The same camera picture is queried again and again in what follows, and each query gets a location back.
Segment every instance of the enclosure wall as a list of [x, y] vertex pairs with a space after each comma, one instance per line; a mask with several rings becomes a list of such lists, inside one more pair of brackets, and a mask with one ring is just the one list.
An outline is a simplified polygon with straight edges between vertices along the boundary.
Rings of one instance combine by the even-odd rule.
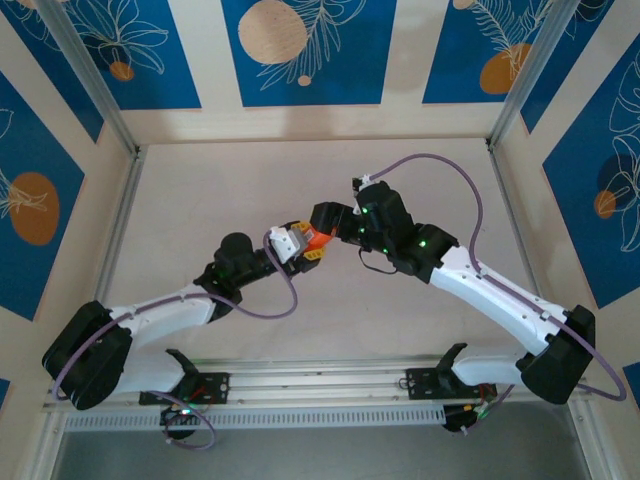
[[0, 45], [0, 477], [13, 478], [50, 381], [42, 355], [93, 295], [131, 159], [106, 127], [94, 142], [82, 100], [68, 107], [3, 15]]
[[[25, 2], [0, 9], [29, 37], [37, 14], [11, 4]], [[484, 137], [552, 4], [61, 3], [141, 144]], [[41, 50], [35, 37], [25, 41]], [[59, 89], [73, 80], [64, 65], [43, 68]]]
[[[565, 73], [575, 52], [561, 42], [496, 152], [543, 293], [594, 309], [597, 346], [630, 381], [640, 360], [638, 25], [637, 2], [615, 0]], [[589, 378], [615, 389], [593, 363]], [[629, 478], [640, 478], [635, 400], [599, 403]]]

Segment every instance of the metal frame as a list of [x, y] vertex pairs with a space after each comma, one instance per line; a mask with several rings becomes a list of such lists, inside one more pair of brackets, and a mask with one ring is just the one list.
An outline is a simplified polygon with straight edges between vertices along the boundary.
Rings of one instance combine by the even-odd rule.
[[540, 27], [533, 46], [518, 76], [507, 94], [500, 115], [489, 134], [489, 149], [492, 151], [509, 130], [513, 120], [520, 114], [533, 86], [538, 81], [549, 57], [562, 38], [571, 17], [581, 0], [561, 0], [554, 2], [547, 19]]
[[104, 302], [109, 294], [111, 279], [113, 278], [113, 273], [118, 262], [118, 256], [120, 255], [120, 248], [122, 247], [124, 233], [127, 229], [127, 223], [129, 222], [129, 215], [131, 214], [136, 190], [138, 189], [138, 183], [140, 182], [140, 176], [142, 175], [142, 167], [144, 166], [144, 161], [147, 157], [147, 150], [147, 147], [139, 149], [139, 153], [134, 157], [133, 162], [131, 163], [120, 202], [118, 204], [116, 217], [114, 219], [113, 226], [111, 227], [109, 241], [107, 242], [107, 249], [100, 267], [100, 276], [98, 277], [94, 292], [96, 300], [101, 302]]
[[120, 114], [118, 104], [60, 2], [57, 0], [33, 1], [40, 18], [51, 32], [60, 51], [73, 69], [73, 73], [80, 80], [102, 118], [111, 126], [122, 146], [130, 154], [137, 154], [138, 146]]
[[[63, 7], [56, 0], [34, 0], [34, 2], [42, 20], [51, 31], [76, 76], [133, 159], [96, 286], [96, 298], [104, 300], [108, 294], [135, 199], [146, 149], [140, 151], [120, 114], [115, 99], [84, 48]], [[520, 75], [507, 95], [504, 108], [487, 142], [520, 254], [536, 293], [540, 291], [540, 286], [526, 253], [525, 242], [519, 228], [519, 217], [511, 204], [512, 197], [509, 196], [507, 182], [504, 180], [500, 162], [496, 159], [494, 152], [495, 147], [519, 114], [579, 2], [580, 0], [566, 0], [554, 3]], [[398, 385], [398, 380], [403, 377], [404, 370], [407, 368], [432, 367], [439, 358], [439, 355], [431, 355], [348, 361], [217, 362], [200, 360], [195, 363], [202, 371], [233, 373], [235, 385], [229, 392], [228, 404], [215, 406], [212, 409], [212, 415], [217, 415], [216, 419], [219, 421], [224, 419], [229, 428], [240, 428], [245, 424], [244, 422], [248, 422], [246, 425], [250, 428], [326, 427], [338, 424], [362, 425], [362, 422], [365, 424], [373, 422], [379, 425], [407, 424], [402, 422], [441, 423], [442, 405], [447, 402], [410, 401], [407, 391], [402, 390]], [[537, 400], [537, 397], [523, 388], [515, 389], [507, 399], [507, 401], [534, 400]], [[608, 436], [604, 434], [606, 428], [594, 413], [596, 407], [590, 400], [590, 396], [576, 392], [569, 402], [569, 407], [592, 477], [612, 480], [626, 478], [617, 459], [615, 448]], [[37, 434], [32, 439], [25, 456], [27, 463], [23, 465], [21, 475], [17, 478], [35, 480], [50, 478], [64, 431], [157, 429], [157, 424], [148, 420], [157, 418], [157, 411], [157, 407], [137, 405], [137, 397], [130, 395], [123, 396], [118, 401], [103, 404], [93, 409], [91, 413], [81, 413], [73, 411], [69, 406], [56, 405], [49, 395], [44, 411], [38, 418]], [[338, 416], [331, 417], [332, 419], [321, 416], [329, 412]], [[264, 419], [268, 423], [261, 423], [259, 419]]]

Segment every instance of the orange circle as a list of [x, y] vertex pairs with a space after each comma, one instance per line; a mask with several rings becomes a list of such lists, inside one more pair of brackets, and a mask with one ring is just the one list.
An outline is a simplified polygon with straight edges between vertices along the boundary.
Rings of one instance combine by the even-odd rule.
[[[33, 199], [44, 194], [46, 197], [37, 201], [37, 208], [22, 200], [25, 195], [25, 198]], [[31, 245], [48, 244], [56, 233], [60, 218], [60, 201], [55, 185], [40, 173], [23, 173], [11, 184], [9, 199], [15, 202], [9, 215], [18, 236]]]
[[113, 62], [109, 65], [109, 71], [111, 75], [113, 75], [116, 80], [120, 80], [121, 82], [128, 82], [129, 80], [133, 80], [133, 68], [127, 63], [124, 62]]
[[530, 44], [519, 43], [509, 50], [494, 55], [482, 68], [480, 88], [490, 95], [508, 93], [524, 60], [529, 55], [529, 50], [531, 50]]
[[616, 211], [616, 197], [609, 190], [603, 190], [593, 202], [593, 208], [596, 209], [596, 214], [603, 219], [611, 217]]
[[301, 87], [308, 87], [311, 85], [311, 77], [309, 75], [301, 75], [298, 78], [298, 85]]

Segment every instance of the white line drawing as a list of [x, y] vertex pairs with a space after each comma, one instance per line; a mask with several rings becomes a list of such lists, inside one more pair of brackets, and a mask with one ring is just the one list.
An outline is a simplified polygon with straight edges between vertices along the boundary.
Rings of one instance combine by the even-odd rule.
[[590, 0], [589, 2], [580, 2], [576, 12], [573, 14], [569, 25], [564, 29], [564, 32], [571, 37], [571, 40], [576, 39], [576, 29], [579, 22], [595, 22], [597, 21], [606, 10], [606, 6], [609, 0]]
[[[32, 36], [58, 50], [37, 12], [19, 3], [26, 0], [3, 1], [13, 4], [11, 11]], [[138, 0], [68, 0], [62, 5], [99, 69], [121, 81], [133, 78], [134, 65], [164, 73], [164, 62], [154, 48], [168, 40], [169, 31], [139, 20]], [[45, 33], [34, 33], [34, 25], [42, 25]]]
[[516, 16], [511, 0], [475, 0], [469, 10], [476, 15], [480, 32], [491, 39], [494, 50], [509, 58], [511, 79], [520, 71], [524, 44], [538, 30], [551, 8], [552, 0], [542, 0], [534, 7], [533, 0], [524, 13]]
[[[453, 6], [458, 10], [469, 10], [474, 13], [482, 35], [491, 40], [498, 55], [508, 59], [509, 77], [510, 80], [514, 80], [529, 52], [530, 43], [556, 0], [539, 0], [536, 2], [537, 5], [534, 4], [534, 0], [529, 0], [527, 7], [520, 15], [516, 15], [513, 11], [511, 1], [453, 0]], [[569, 26], [565, 29], [567, 35], [575, 39], [577, 23], [596, 21], [608, 2], [609, 0], [581, 2]]]
[[[13, 111], [0, 109], [0, 140], [11, 128], [11, 120]], [[0, 218], [4, 218], [11, 210], [20, 211], [20, 207], [29, 207], [41, 212], [46, 212], [47, 207], [42, 204], [47, 198], [47, 194], [30, 195], [21, 189], [15, 187], [7, 179], [0, 169]]]
[[35, 5], [30, 0], [3, 0], [11, 13], [22, 23], [24, 29], [36, 40], [44, 42], [49, 48], [60, 51], [55, 40], [51, 36], [40, 15], [38, 15]]
[[596, 197], [596, 213], [609, 218], [620, 213], [622, 244], [630, 253], [640, 247], [640, 51], [620, 81], [609, 115], [611, 142], [618, 171]]
[[310, 85], [331, 61], [332, 51], [340, 52], [338, 27], [358, 16], [367, 0], [354, 2], [260, 0], [252, 5], [240, 20], [238, 34], [247, 55], [264, 67], [257, 75], [265, 78], [260, 90], [281, 80]]

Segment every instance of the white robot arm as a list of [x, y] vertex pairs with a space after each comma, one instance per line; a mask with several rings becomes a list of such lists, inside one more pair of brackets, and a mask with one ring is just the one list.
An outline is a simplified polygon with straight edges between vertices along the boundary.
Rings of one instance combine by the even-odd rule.
[[519, 342], [498, 350], [454, 345], [438, 367], [439, 387], [455, 391], [484, 383], [520, 384], [549, 402], [565, 403], [592, 356], [559, 323], [593, 346], [593, 315], [580, 306], [567, 311], [536, 297], [477, 262], [440, 228], [413, 223], [400, 195], [385, 182], [354, 182], [355, 210], [333, 202], [318, 204], [310, 224], [273, 228], [263, 248], [255, 251], [246, 235], [230, 234], [214, 262], [179, 292], [110, 310], [95, 301], [84, 305], [45, 354], [44, 367], [78, 409], [132, 391], [188, 397], [198, 387], [195, 367], [175, 350], [151, 354], [143, 347], [177, 330], [205, 325], [233, 308], [243, 311], [237, 307], [242, 287], [276, 271], [288, 281], [309, 271], [320, 262], [324, 244], [339, 238], [380, 252], [398, 272], [461, 298]]

